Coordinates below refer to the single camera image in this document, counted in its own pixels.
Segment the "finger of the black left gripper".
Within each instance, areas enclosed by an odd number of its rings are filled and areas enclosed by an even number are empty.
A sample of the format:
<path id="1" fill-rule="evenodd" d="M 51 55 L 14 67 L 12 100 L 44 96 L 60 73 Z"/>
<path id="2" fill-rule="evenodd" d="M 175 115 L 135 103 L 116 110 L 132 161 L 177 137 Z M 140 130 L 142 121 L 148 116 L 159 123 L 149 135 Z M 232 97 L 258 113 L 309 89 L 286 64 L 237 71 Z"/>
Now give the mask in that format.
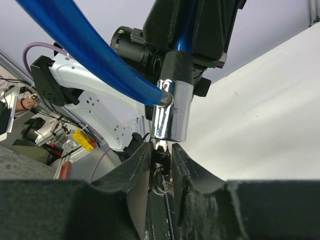
<path id="1" fill-rule="evenodd" d="M 245 0 L 199 0 L 195 12 L 191 53 L 213 63 L 228 52 L 238 10 Z"/>
<path id="2" fill-rule="evenodd" d="M 143 40 L 160 50 L 190 51 L 189 0 L 156 0 L 144 22 Z"/>

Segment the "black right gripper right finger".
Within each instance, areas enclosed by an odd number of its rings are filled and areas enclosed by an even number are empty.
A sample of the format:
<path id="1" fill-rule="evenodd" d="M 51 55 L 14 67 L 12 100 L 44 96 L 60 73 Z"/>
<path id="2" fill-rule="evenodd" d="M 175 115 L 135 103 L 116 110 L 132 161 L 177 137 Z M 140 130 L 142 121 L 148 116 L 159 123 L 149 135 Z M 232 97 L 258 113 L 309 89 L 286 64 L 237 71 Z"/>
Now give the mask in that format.
<path id="1" fill-rule="evenodd" d="M 224 181 L 177 143 L 171 162 L 183 240 L 319 239 L 319 181 Z"/>

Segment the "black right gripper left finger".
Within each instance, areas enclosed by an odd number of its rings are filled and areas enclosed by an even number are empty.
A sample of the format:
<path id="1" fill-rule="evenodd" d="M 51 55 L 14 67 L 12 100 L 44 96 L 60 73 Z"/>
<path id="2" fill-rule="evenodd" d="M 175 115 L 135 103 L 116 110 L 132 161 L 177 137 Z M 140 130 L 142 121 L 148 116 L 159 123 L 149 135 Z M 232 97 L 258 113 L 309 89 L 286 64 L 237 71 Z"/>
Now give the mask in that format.
<path id="1" fill-rule="evenodd" d="M 83 180 L 3 180 L 3 240 L 142 240 L 152 145 L 92 183 Z"/>

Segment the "blue cable lock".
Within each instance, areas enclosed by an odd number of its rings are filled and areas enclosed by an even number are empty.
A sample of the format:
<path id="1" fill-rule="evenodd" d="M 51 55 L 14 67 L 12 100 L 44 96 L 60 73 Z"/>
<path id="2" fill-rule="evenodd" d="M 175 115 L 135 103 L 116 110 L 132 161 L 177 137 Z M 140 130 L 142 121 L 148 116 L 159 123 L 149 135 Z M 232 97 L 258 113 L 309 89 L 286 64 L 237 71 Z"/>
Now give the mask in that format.
<path id="1" fill-rule="evenodd" d="M 72 0 L 21 0 L 19 5 L 72 57 L 103 82 L 142 104 L 154 106 L 152 137 L 183 142 L 193 97 L 193 56 L 166 54 L 157 85 L 131 70 Z"/>

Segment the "blue lock keys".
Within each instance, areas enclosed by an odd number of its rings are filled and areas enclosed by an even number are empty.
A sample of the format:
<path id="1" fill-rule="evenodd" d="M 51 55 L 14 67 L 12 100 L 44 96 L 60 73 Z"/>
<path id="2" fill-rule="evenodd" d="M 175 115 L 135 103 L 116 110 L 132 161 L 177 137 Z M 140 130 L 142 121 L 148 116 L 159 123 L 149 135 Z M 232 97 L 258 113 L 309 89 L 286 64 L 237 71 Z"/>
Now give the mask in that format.
<path id="1" fill-rule="evenodd" d="M 156 140 L 155 149 L 151 151 L 150 158 L 149 192 L 158 196 L 164 196 L 167 193 L 173 194 L 174 183 L 171 163 L 168 142 Z"/>

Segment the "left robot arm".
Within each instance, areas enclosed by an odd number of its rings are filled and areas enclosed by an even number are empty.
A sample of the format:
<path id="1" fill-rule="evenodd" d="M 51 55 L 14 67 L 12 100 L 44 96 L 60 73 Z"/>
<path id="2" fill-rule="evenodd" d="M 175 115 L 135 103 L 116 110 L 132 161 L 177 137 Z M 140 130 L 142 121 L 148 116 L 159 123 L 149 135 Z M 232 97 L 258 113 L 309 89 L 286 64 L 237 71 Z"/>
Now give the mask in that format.
<path id="1" fill-rule="evenodd" d="M 205 97 L 210 68 L 223 68 L 243 0 L 156 0 L 142 28 L 120 26 L 110 43 L 72 0 L 19 4 L 55 41 L 55 57 L 30 65 L 36 90 L 93 127 L 114 150 L 128 143 L 92 96 L 117 101 L 153 123 L 151 137 L 183 142 L 194 96 Z"/>

